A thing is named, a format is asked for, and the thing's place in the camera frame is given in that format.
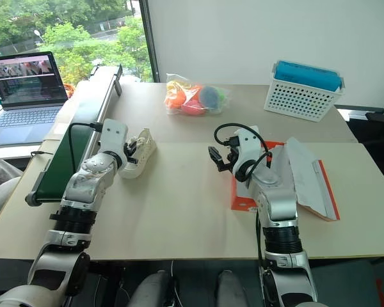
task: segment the laptop screen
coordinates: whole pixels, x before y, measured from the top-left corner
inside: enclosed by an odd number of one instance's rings
[[[0,58],[3,108],[62,104],[67,94],[50,52]]]

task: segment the plastic bag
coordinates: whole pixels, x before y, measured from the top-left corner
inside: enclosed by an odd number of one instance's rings
[[[217,86],[193,83],[176,74],[166,75],[165,104],[168,114],[217,114],[228,102],[228,91]]]

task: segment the blue ball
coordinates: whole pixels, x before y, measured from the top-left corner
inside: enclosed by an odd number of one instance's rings
[[[220,96],[216,88],[205,86],[199,92],[199,102],[208,109],[218,109]]]

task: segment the laptop keyboard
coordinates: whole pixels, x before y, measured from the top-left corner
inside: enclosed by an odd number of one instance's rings
[[[36,111],[7,112],[0,116],[0,127],[53,123],[59,109]]]

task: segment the white plastic basket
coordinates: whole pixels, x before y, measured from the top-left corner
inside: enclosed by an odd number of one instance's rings
[[[320,122],[328,110],[343,93],[344,80],[337,91],[327,91],[321,88],[286,82],[274,78],[276,65],[273,67],[273,82],[271,83],[264,103],[264,109],[284,115]]]

